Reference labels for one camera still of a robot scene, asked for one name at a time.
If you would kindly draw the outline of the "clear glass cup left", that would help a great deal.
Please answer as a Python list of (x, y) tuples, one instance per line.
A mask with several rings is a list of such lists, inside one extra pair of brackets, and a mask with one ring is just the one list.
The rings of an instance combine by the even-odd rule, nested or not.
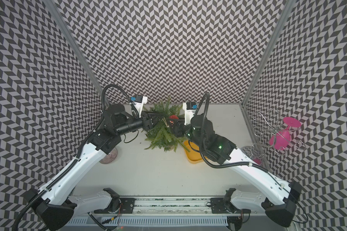
[(110, 164), (112, 163), (118, 156), (118, 149), (114, 148), (108, 155), (102, 158), (99, 163), (101, 164)]

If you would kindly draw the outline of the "clear glass right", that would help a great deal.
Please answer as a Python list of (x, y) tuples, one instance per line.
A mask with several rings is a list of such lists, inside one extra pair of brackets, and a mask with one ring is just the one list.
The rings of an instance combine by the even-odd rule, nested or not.
[(257, 147), (254, 145), (244, 146), (241, 148), (241, 150), (258, 165), (262, 165), (262, 158), (264, 157), (264, 154)]

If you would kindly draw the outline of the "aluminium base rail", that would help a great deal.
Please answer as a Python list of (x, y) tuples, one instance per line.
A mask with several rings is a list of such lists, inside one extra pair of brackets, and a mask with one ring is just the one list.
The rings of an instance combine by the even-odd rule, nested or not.
[[(108, 193), (102, 194), (97, 193), (90, 196), (71, 196), (69, 200), (73, 203), (77, 203), (82, 206), (91, 206), (90, 208), (82, 208), (75, 213), (76, 216), (84, 215), (87, 212), (92, 212), (94, 214), (102, 214), (95, 212), (97, 209), (105, 209), (109, 205), (110, 201), (108, 199)], [(172, 215), (211, 215), (211, 214), (221, 214), (225, 216), (235, 216), (241, 214), (238, 213), (213, 213), (211, 206), (212, 198), (221, 197), (210, 197), (210, 196), (136, 196), (136, 197), (126, 197), (121, 198), (133, 198), (135, 199), (133, 211), (128, 215), (137, 216), (172, 216)], [(244, 193), (236, 191), (231, 198), (231, 202), (239, 208), (249, 208), (250, 213), (264, 215), (264, 210), (261, 207), (261, 203), (266, 199), (265, 196), (260, 193)]]

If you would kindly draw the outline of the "pink wine glass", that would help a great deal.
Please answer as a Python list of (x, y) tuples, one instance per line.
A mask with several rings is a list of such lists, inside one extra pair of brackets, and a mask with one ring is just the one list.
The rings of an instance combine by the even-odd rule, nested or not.
[(275, 131), (269, 140), (269, 145), (274, 147), (276, 151), (284, 151), (292, 141), (291, 132), (294, 131), (293, 129), (299, 129), (302, 126), (302, 123), (293, 117), (285, 117), (282, 121), (287, 125), (287, 128)]

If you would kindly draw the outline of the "small green christmas tree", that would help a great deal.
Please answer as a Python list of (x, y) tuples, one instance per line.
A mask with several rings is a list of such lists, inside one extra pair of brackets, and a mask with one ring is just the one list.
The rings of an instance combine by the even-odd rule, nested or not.
[(171, 102), (171, 97), (168, 96), (165, 101), (160, 100), (159, 103), (154, 104), (149, 109), (144, 107), (145, 111), (157, 112), (164, 116), (152, 130), (146, 132), (145, 140), (150, 141), (150, 146), (146, 150), (159, 148), (165, 152), (171, 150), (175, 152), (181, 146), (185, 151), (189, 151), (184, 145), (185, 138), (175, 137), (169, 128), (169, 116), (180, 116), (181, 111), (180, 105), (172, 105)]

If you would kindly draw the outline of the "yellow plastic tray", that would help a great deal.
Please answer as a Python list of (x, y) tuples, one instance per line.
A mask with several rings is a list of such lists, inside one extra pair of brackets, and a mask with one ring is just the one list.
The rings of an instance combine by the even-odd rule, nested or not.
[(183, 142), (183, 145), (185, 146), (185, 154), (186, 154), (187, 160), (190, 163), (198, 164), (203, 162), (203, 159), (199, 153), (199, 147), (196, 144), (189, 142), (189, 140), (185, 140)]

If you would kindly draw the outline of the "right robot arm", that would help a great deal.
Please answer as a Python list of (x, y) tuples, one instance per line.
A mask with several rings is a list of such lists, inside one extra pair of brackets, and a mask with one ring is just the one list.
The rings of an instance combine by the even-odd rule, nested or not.
[(183, 119), (171, 118), (168, 125), (176, 137), (185, 137), (198, 146), (207, 165), (229, 168), (260, 191), (246, 193), (230, 189), (224, 202), (229, 212), (241, 209), (264, 212), (274, 223), (285, 228), (291, 226), (302, 193), (301, 184), (278, 178), (258, 165), (236, 144), (216, 134), (212, 122), (204, 115), (195, 115), (189, 124)]

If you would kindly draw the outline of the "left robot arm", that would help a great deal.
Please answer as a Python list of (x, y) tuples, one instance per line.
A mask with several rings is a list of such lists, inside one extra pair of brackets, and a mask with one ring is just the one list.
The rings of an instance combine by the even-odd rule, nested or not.
[(122, 104), (114, 104), (105, 109), (96, 131), (82, 142), (72, 161), (38, 190), (30, 189), (24, 193), (28, 204), (16, 218), (12, 229), (18, 229), (19, 221), (29, 209), (44, 223), (44, 230), (49, 231), (57, 231), (72, 218), (88, 212), (118, 211), (120, 196), (111, 188), (89, 196), (71, 196), (70, 193), (92, 167), (121, 142), (122, 135), (139, 129), (149, 131), (164, 117), (163, 114), (148, 111), (137, 115), (135, 118), (127, 113)]

